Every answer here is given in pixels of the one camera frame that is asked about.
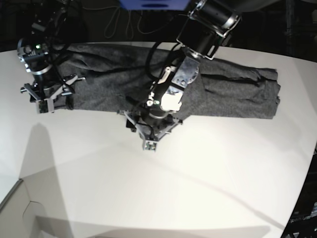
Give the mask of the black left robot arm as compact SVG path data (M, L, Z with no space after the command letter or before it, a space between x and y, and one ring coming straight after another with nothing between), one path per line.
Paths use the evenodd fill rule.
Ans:
M76 110L119 110L127 127L154 144L189 116L272 119L279 104L277 72L214 58L243 12L266 0L201 0L189 13L176 51L73 45L63 73L76 84Z

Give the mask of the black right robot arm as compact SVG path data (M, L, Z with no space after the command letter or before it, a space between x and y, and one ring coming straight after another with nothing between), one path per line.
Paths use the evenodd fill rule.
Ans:
M20 93L27 93L38 113L52 113L56 101L64 98L64 107L74 108L74 84L83 80L76 74L62 76L58 66L67 61L69 42L61 43L58 35L68 16L69 0L42 0L35 7L31 33L17 44L17 56L32 83L25 83Z

